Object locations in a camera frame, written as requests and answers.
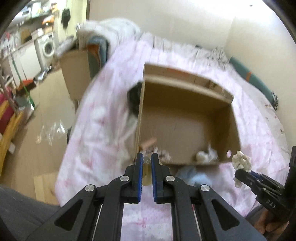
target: floor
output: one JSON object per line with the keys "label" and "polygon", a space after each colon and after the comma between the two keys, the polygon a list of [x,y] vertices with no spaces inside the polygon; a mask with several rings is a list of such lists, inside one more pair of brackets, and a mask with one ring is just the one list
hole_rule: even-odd
{"label": "floor", "polygon": [[74,105],[69,98],[61,70],[53,72],[31,91],[37,108],[26,126],[18,130],[13,143],[14,154],[8,153],[0,183],[36,198],[34,177],[59,170],[67,147],[67,133],[53,136],[52,145],[43,137],[36,143],[42,127],[50,130],[55,122],[69,128],[74,120]]}

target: light blue fabric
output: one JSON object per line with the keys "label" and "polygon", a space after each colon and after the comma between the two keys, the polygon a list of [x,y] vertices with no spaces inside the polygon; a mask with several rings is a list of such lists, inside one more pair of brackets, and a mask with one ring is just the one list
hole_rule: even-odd
{"label": "light blue fabric", "polygon": [[100,71],[101,68],[104,67],[108,60],[108,42],[107,40],[102,36],[92,36],[88,42],[87,45],[94,44],[99,45],[99,59],[100,59],[100,66],[98,66],[96,58],[92,54],[88,54],[89,58],[89,72],[91,79]]}
{"label": "light blue fabric", "polygon": [[198,187],[202,184],[212,186],[212,181],[209,177],[203,172],[198,172],[196,166],[184,166],[178,170],[176,177],[182,179],[190,186]]}

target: clear plastic bag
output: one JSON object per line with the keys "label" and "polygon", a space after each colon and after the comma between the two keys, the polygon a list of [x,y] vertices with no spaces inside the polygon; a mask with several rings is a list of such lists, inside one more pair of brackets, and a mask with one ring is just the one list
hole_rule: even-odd
{"label": "clear plastic bag", "polygon": [[40,131],[40,135],[36,138],[36,144],[40,144],[42,140],[46,140],[50,146],[55,139],[60,139],[65,133],[68,132],[60,120],[59,122],[55,122],[49,130],[45,130],[44,126]]}

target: cabinet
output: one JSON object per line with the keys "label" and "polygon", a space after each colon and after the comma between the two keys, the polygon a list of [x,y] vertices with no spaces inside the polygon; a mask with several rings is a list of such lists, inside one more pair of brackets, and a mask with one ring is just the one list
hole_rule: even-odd
{"label": "cabinet", "polygon": [[[41,67],[37,58],[33,41],[24,44],[19,49],[14,51],[12,55],[22,80],[26,79],[24,72],[27,79],[32,79],[41,72]],[[2,68],[5,75],[11,75],[14,78],[16,85],[19,86],[20,80],[13,66],[10,54],[2,60]]]}

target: crumpled paper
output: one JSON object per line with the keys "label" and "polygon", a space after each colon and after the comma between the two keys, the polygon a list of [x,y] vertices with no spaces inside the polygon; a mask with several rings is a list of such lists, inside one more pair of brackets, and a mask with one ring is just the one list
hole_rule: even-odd
{"label": "crumpled paper", "polygon": [[[232,166],[235,170],[244,169],[247,172],[251,172],[251,158],[241,151],[237,151],[237,153],[232,157]],[[236,179],[235,177],[233,180],[235,181],[236,188],[240,188],[242,186],[242,182],[240,180]]]}
{"label": "crumpled paper", "polygon": [[211,145],[209,144],[207,147],[207,153],[204,151],[199,151],[196,154],[196,161],[200,164],[209,164],[214,163],[218,161],[218,153],[216,150],[211,148]]}

